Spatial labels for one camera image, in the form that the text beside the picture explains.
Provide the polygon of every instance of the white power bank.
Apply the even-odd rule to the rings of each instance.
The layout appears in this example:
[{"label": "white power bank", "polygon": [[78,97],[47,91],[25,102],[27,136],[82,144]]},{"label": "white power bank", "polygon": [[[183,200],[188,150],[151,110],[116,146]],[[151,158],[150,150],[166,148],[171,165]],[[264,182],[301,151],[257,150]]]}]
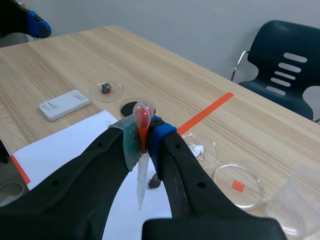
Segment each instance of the white power bank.
[{"label": "white power bank", "polygon": [[43,115],[52,122],[84,107],[85,105],[88,105],[89,103],[89,99],[81,92],[78,90],[72,90],[61,96],[57,96],[51,100],[40,103],[38,108]]}]

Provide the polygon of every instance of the metal chair leg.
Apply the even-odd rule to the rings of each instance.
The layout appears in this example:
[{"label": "metal chair leg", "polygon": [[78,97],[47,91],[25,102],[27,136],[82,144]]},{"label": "metal chair leg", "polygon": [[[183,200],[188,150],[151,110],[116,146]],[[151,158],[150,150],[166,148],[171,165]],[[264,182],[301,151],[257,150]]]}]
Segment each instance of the metal chair leg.
[{"label": "metal chair leg", "polygon": [[236,64],[236,66],[235,66],[235,68],[234,68],[234,70],[233,70],[233,73],[232,73],[232,77],[231,77],[231,81],[232,81],[232,82],[233,82],[233,80],[234,80],[236,71],[237,71],[237,69],[238,69],[238,66],[239,66],[242,58],[244,57],[245,54],[248,54],[248,53],[249,53],[249,51],[244,51],[244,52],[241,54],[241,56],[240,56],[240,58],[239,58],[239,61],[238,61],[238,63]]}]

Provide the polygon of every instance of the white paper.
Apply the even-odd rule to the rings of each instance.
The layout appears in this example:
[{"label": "white paper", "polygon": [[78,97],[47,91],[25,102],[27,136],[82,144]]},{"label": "white paper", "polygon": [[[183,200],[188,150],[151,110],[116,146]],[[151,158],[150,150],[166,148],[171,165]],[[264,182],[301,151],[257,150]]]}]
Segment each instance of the white paper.
[{"label": "white paper", "polygon": [[[142,226],[146,220],[172,217],[163,182],[158,188],[145,190],[142,210],[139,211],[137,168],[136,165],[133,171],[129,172],[114,198],[106,221],[103,240],[141,240]],[[154,164],[149,159],[146,187],[155,173]]]},{"label": "white paper", "polygon": [[46,177],[79,156],[117,120],[107,111],[88,117],[16,151],[13,156],[30,179],[32,190]]},{"label": "white paper", "polygon": [[[79,156],[116,121],[107,111],[102,111],[14,153],[31,181],[28,188],[32,190],[58,168]],[[154,165],[150,161],[146,185],[155,173]],[[102,239],[140,240],[143,223],[154,218],[171,218],[165,187],[161,183],[156,189],[146,190],[142,210],[139,211],[136,166],[124,179],[115,196]]]}]

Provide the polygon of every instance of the white wall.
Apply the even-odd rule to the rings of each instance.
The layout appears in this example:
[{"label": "white wall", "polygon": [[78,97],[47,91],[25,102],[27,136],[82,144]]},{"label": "white wall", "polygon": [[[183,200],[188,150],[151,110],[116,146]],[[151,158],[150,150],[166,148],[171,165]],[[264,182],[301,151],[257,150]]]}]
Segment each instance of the white wall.
[{"label": "white wall", "polygon": [[[53,36],[118,25],[227,79],[240,54],[250,49],[259,28],[267,21],[284,20],[320,28],[319,0],[24,0],[24,3],[50,24]],[[256,68],[249,63],[242,65],[237,80],[252,80]],[[317,112],[320,117],[320,106]]]}]

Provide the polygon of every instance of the orange pipette bulb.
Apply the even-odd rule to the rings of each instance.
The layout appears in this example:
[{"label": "orange pipette bulb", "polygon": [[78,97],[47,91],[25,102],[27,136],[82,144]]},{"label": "orange pipette bulb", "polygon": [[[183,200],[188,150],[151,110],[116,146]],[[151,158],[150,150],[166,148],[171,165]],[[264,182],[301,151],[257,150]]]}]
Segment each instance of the orange pipette bulb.
[{"label": "orange pipette bulb", "polygon": [[155,113],[152,104],[139,101],[133,108],[133,117],[138,128],[141,151],[147,152],[147,134],[151,119]]}]

